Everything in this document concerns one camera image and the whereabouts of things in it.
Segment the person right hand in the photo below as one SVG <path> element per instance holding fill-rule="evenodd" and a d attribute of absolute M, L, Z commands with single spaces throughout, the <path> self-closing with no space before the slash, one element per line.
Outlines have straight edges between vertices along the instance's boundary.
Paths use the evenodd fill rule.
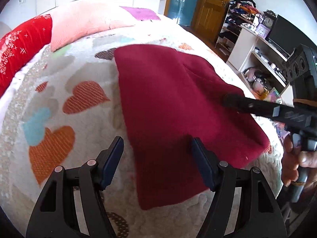
<path fill-rule="evenodd" d="M 300 147 L 294 147 L 290 134 L 284 139 L 284 154 L 282 158 L 283 184 L 288 187 L 291 182 L 299 177 L 298 167 L 308 168 L 309 173 L 304 191 L 316 189 L 316 152 L 300 151 Z"/>

